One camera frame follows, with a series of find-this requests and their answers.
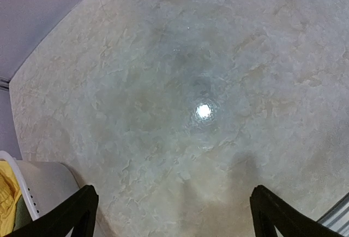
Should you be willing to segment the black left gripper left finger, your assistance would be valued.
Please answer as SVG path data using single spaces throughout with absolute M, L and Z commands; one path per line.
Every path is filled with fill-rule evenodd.
M 85 185 L 46 215 L 8 236 L 93 236 L 99 196 Z

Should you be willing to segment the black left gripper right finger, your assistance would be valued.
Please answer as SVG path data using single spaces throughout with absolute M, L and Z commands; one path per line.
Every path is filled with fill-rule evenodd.
M 253 189 L 250 207 L 256 236 L 342 236 L 301 214 L 263 185 Z

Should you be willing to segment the yellow shorts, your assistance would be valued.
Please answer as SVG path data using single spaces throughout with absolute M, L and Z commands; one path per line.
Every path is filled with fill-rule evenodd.
M 11 166 L 1 161 L 1 236 L 13 231 L 16 206 L 22 195 L 19 183 Z

